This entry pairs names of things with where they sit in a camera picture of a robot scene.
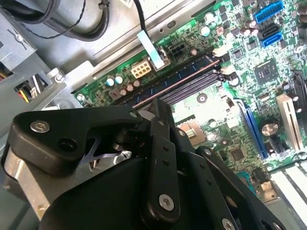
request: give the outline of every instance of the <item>chip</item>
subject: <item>chip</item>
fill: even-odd
[[[234,161],[239,161],[244,158],[244,154],[240,148],[230,150],[230,153],[234,159]]]
[[[243,6],[249,6],[250,4],[254,3],[255,0],[243,0]]]
[[[229,22],[224,22],[223,24],[224,29],[227,29],[230,27],[230,23]]]
[[[226,12],[226,7],[225,6],[221,6],[219,8],[220,13],[225,13]]]
[[[240,4],[239,0],[233,0],[232,1],[233,6],[237,6],[238,4]]]
[[[250,47],[250,50],[256,48],[256,47],[257,47],[256,41],[254,41],[254,40],[253,40],[253,41],[250,41],[250,42],[249,42],[249,47]]]
[[[259,85],[263,85],[278,78],[278,71],[274,59],[255,67],[254,72]]]
[[[231,33],[234,35],[234,36],[237,36],[239,33],[240,33],[240,30],[238,28],[235,28],[231,31]]]
[[[236,13],[235,17],[236,17],[236,19],[239,19],[239,18],[241,18],[241,14],[240,13]]]
[[[221,19],[222,21],[226,21],[228,19],[227,14],[226,13],[221,14]]]
[[[235,52],[234,52],[234,55],[235,55],[236,58],[242,57],[242,52],[241,52],[241,50],[235,51]]]
[[[288,44],[287,44],[287,42],[286,42],[285,40],[281,40],[281,41],[280,41],[280,47],[281,47],[281,48],[286,48],[287,45],[288,45]]]
[[[218,26],[216,29],[216,35],[221,36],[224,34],[224,28],[222,26]]]

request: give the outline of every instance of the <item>cable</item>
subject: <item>cable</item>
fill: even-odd
[[[16,1],[10,1],[9,3],[2,3],[2,5],[0,5],[0,7],[2,7],[3,9],[6,10],[6,12],[8,12],[12,17],[14,17],[15,19],[23,22],[23,23],[27,23],[27,20],[29,21],[29,18],[32,17],[37,17],[37,15],[42,15],[43,13],[39,12],[39,11],[35,11],[33,9],[30,9]],[[85,41],[85,42],[91,42],[91,41],[95,41],[99,38],[101,38],[104,33],[106,32],[106,29],[109,25],[109,21],[110,21],[110,13],[109,13],[109,1],[108,0],[101,0],[101,3],[99,4],[99,8],[103,9],[103,13],[102,13],[102,17],[100,22],[98,23],[98,25],[90,32],[87,32],[85,34],[81,34],[78,32],[75,32],[72,29],[72,27],[75,27],[79,22],[80,22],[80,18],[82,18],[83,13],[84,13],[84,9],[82,10],[82,15],[80,15],[79,20],[77,21],[77,23],[75,23],[73,26],[71,26],[70,28],[67,28],[65,25],[63,25],[62,23],[58,22],[57,20],[53,19],[53,18],[49,18],[48,20],[44,21],[44,24],[49,26],[51,29],[57,31],[58,33],[60,33],[60,35],[65,35],[67,37],[70,38],[75,38],[81,41]],[[31,30],[29,30],[28,28],[26,28],[30,33],[33,33],[36,36],[39,36],[41,38],[44,39],[52,39],[55,37],[58,37],[60,35],[56,35],[56,36],[52,36],[52,37],[44,37],[44,36],[40,36],[34,32],[32,32]]]
[[[144,17],[144,13],[143,13],[143,9],[142,6],[140,4],[139,0],[134,0],[136,9],[138,10],[138,14],[139,14],[139,18],[140,18],[140,24],[141,24],[141,29],[145,31],[145,33],[148,35],[147,29],[146,29],[146,24],[145,24],[145,17]]]
[[[30,30],[30,29],[29,29],[28,27],[26,27],[24,24],[22,24],[22,25],[23,25],[23,27],[24,27],[27,31],[29,31],[30,33],[34,34],[35,36],[40,37],[40,38],[43,38],[43,39],[53,39],[53,38],[56,38],[56,37],[60,37],[60,36],[62,36],[62,35],[64,35],[64,34],[66,34],[68,31],[70,31],[72,28],[74,28],[77,24],[80,23],[80,21],[81,21],[81,19],[82,19],[82,17],[83,17],[83,14],[84,14],[85,6],[86,6],[86,0],[83,1],[82,11],[81,11],[81,14],[80,14],[80,16],[79,16],[79,19],[76,21],[76,23],[73,24],[72,26],[70,26],[69,28],[67,28],[66,30],[64,30],[63,32],[59,32],[59,34],[54,35],[54,36],[45,37],[45,36],[39,35],[39,34],[33,32],[32,30]]]
[[[22,90],[19,90],[21,96],[24,98],[25,102],[29,103],[29,99],[26,97],[25,93]]]

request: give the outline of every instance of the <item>hole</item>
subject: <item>hole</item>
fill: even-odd
[[[90,153],[93,145],[95,144],[96,142],[96,138],[90,138],[86,141],[86,144],[85,144],[85,154],[84,156],[86,156],[87,154]]]
[[[176,21],[172,20],[167,24],[168,29],[172,29],[176,26]]]
[[[166,166],[168,166],[168,165],[169,165],[168,160],[164,159],[164,160],[163,160],[163,164],[165,164]]]
[[[216,4],[216,1],[211,2],[209,5],[205,6],[204,8],[202,8],[201,10],[197,11],[195,14],[191,15],[191,18],[195,18],[198,15],[200,15],[203,12],[206,12],[208,9],[210,9],[212,6],[214,6]]]
[[[65,152],[74,152],[77,149],[77,143],[70,138],[62,138],[58,141],[58,146]]]

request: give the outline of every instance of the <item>screw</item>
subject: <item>screw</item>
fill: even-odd
[[[179,130],[179,134],[183,137],[186,135],[182,130]]]
[[[78,101],[84,101],[85,100],[85,96],[83,94],[78,94],[77,95],[77,100]]]
[[[31,123],[30,128],[36,133],[47,133],[50,126],[46,121],[34,121]]]
[[[211,152],[208,149],[205,149],[205,153],[209,156],[211,155]]]
[[[23,42],[24,41],[24,38],[20,35],[20,34],[16,34],[15,35],[15,38],[18,42]]]
[[[277,223],[273,222],[273,225],[277,230],[282,230],[282,228]]]
[[[222,224],[223,224],[224,229],[226,230],[235,230],[234,225],[230,222],[230,220],[226,218],[222,219]]]
[[[159,196],[159,204],[166,211],[174,210],[174,202],[168,195],[162,194]]]
[[[130,112],[130,115],[133,116],[134,118],[138,117],[134,112]]]

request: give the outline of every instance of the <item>capacitor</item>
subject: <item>capacitor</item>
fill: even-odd
[[[250,30],[248,28],[241,28],[240,29],[240,34],[244,36],[249,36],[250,35]]]
[[[259,30],[255,28],[255,29],[252,29],[252,31],[251,31],[250,33],[251,33],[251,35],[253,35],[253,36],[257,36],[258,33],[259,33]]]
[[[114,77],[111,77],[111,76],[108,77],[107,80],[106,80],[106,85],[111,87],[114,84],[115,84]]]
[[[197,49],[193,48],[193,49],[191,49],[190,53],[191,53],[193,56],[196,56],[197,53],[198,53],[198,51],[197,51]]]
[[[302,108],[299,107],[298,103],[294,103],[294,110],[297,114],[299,114],[300,112],[302,112]]]
[[[304,50],[304,47],[298,45],[298,46],[296,46],[296,47],[294,48],[293,52],[294,52],[295,54],[299,54],[299,53],[303,52],[303,50]]]
[[[261,124],[260,130],[265,137],[271,137],[279,130],[278,121],[276,119],[266,120]]]
[[[244,26],[247,28],[255,28],[256,27],[256,21],[255,20],[246,20],[244,22]]]
[[[290,89],[290,84],[289,84],[288,82],[284,82],[284,83],[282,84],[282,88],[283,88],[283,90],[287,91],[287,90]]]
[[[131,83],[127,84],[127,91],[132,92],[134,90],[134,87]]]
[[[122,96],[126,96],[127,95],[127,90],[122,88],[120,91],[119,91],[120,95]]]
[[[135,80],[135,81],[133,82],[133,86],[134,86],[134,87],[139,87],[140,85],[141,85],[141,83],[140,83],[139,80]]]
[[[232,34],[232,32],[227,32],[227,33],[224,34],[224,36],[225,36],[225,38],[226,38],[227,40],[230,40],[230,39],[232,39],[232,38],[234,37],[234,35]]]
[[[299,6],[297,9],[299,15],[307,15],[307,6]]]
[[[214,21],[214,14],[211,12],[206,13],[205,15],[205,21],[206,23],[212,23]]]
[[[269,153],[270,156],[272,156],[272,154],[273,154],[273,156],[276,156],[276,153],[275,153],[275,151],[274,151],[272,145],[271,145],[269,142],[268,142],[268,143],[265,143],[265,148],[266,148],[266,150],[268,151],[268,153]]]
[[[201,28],[201,35],[207,37],[210,34],[210,28],[208,26],[203,26]]]
[[[208,126],[209,126],[210,128],[215,128],[215,127],[217,126],[217,122],[216,122],[214,119],[210,119],[210,120],[208,121]]]
[[[293,102],[297,102],[297,101],[298,101],[298,96],[295,95],[293,92],[287,93],[287,96],[288,96],[288,97],[291,97],[291,99],[292,99]]]
[[[298,20],[301,22],[301,23],[307,23],[307,15],[300,15],[298,17]]]
[[[116,76],[115,76],[115,82],[116,82],[116,84],[121,84],[121,83],[123,83],[123,76],[121,75],[121,74],[117,74]]]

